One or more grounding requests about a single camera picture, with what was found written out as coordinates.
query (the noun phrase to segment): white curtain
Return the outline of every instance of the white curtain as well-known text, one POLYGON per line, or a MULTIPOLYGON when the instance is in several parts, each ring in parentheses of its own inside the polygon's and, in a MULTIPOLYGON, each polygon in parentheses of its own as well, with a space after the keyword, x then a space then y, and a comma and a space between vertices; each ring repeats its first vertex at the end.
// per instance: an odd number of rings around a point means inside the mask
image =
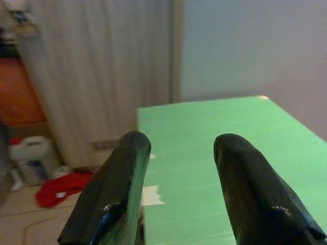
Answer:
POLYGON ((72 167, 101 164, 95 142, 136 128, 136 108, 171 97, 171 1, 30 0, 38 34, 19 48, 72 167))

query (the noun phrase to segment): plastic container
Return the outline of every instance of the plastic container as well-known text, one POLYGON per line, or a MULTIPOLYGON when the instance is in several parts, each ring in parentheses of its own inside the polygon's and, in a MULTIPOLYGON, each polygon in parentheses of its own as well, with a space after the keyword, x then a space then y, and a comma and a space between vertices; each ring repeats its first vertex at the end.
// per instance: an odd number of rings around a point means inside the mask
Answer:
POLYGON ((43 136, 28 137, 11 146, 10 157, 28 185, 42 184, 60 167, 52 142, 43 136))

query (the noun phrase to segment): table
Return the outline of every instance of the table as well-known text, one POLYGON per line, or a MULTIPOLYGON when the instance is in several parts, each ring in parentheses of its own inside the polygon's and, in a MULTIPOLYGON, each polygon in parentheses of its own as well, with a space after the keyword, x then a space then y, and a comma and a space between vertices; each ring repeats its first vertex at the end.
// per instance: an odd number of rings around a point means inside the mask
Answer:
POLYGON ((235 245, 213 145, 236 133, 258 148, 327 232, 327 144, 264 97, 142 108, 139 130, 152 143, 145 186, 163 205, 145 207, 147 245, 235 245))

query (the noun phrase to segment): floor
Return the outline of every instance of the floor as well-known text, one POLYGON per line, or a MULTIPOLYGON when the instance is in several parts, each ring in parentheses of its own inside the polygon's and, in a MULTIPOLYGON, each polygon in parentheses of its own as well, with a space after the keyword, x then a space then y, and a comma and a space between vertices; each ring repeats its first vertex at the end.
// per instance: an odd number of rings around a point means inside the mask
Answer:
POLYGON ((55 208, 37 206, 34 195, 40 187, 24 187, 12 192, 0 209, 0 245, 58 245, 78 194, 55 208))

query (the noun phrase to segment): wall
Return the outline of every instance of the wall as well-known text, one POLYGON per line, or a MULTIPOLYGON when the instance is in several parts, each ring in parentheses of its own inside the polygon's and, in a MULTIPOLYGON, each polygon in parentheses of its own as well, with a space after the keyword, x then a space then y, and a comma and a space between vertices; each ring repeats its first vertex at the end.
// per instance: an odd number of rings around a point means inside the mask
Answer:
POLYGON ((184 101, 265 94, 327 140, 327 3, 187 0, 184 101))

